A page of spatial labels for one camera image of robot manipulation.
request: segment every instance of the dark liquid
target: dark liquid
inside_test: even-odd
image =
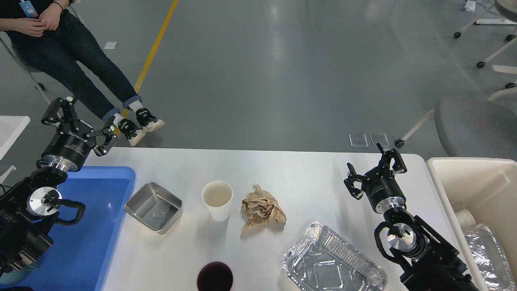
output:
[[[232,271],[220,261],[209,263],[201,269],[197,276],[199,291],[230,291],[232,285]]]

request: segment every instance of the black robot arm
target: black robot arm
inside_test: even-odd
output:
[[[63,199],[57,186],[66,181],[67,172],[82,168],[91,150],[105,155],[115,142],[113,120],[95,131],[78,119],[73,102],[66,99],[54,100],[41,121],[57,130],[36,162],[38,169],[0,196],[0,275],[37,261],[54,243],[48,234],[55,224],[68,226],[81,220],[85,205]],[[97,145],[99,136],[105,140]],[[75,218],[59,218],[60,207],[77,209]]]
[[[395,149],[384,151],[380,144],[377,147],[382,153],[377,167],[362,176],[348,163],[350,172],[344,183],[354,198],[361,199],[366,194],[373,211],[384,216],[385,221],[374,231],[382,256],[401,266],[404,273],[400,281],[409,291],[478,291],[470,275],[463,274],[467,266],[458,258],[458,250],[406,210],[406,197],[394,178],[407,171],[402,156]],[[354,187],[355,182],[361,183],[361,189]],[[381,239],[385,228],[391,255]]]

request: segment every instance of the floor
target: floor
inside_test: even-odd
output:
[[[75,5],[106,54],[131,83],[138,76],[172,0],[85,0]],[[393,141],[444,96],[485,99],[516,76],[476,63],[502,46],[514,27],[476,25],[464,0],[179,0],[139,94],[166,127],[137,146],[152,148],[376,152],[353,148],[349,133]],[[477,5],[476,12],[482,8]],[[492,64],[517,65],[517,47]],[[32,172],[55,129],[39,123],[46,103],[0,49],[0,115],[31,122],[0,162]],[[45,74],[52,97],[69,92]],[[119,106],[116,98],[92,76]],[[501,104],[517,106],[502,98]],[[101,122],[82,105],[81,119]],[[128,147],[123,138],[116,146]],[[433,122],[402,153],[446,156]]]

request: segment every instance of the caster wheel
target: caster wheel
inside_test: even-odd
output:
[[[401,147],[403,147],[403,146],[404,146],[404,140],[402,140],[402,139],[397,139],[397,140],[395,141],[395,146],[396,146],[397,148],[401,148]]]

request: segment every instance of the rolled jeans cuff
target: rolled jeans cuff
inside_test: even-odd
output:
[[[118,109],[118,108],[112,108],[110,111],[108,111],[106,114],[104,114],[104,116],[102,117],[102,121],[103,121],[103,122],[108,121],[108,119],[109,119],[111,116],[113,116],[113,115],[115,115],[115,114],[117,114],[117,113],[120,113],[120,109]]]
[[[128,110],[131,110],[131,108],[129,108],[129,105],[135,101],[142,101],[142,98],[138,95],[134,95],[133,97],[129,98],[128,100],[124,101],[124,103],[122,103],[122,106]]]

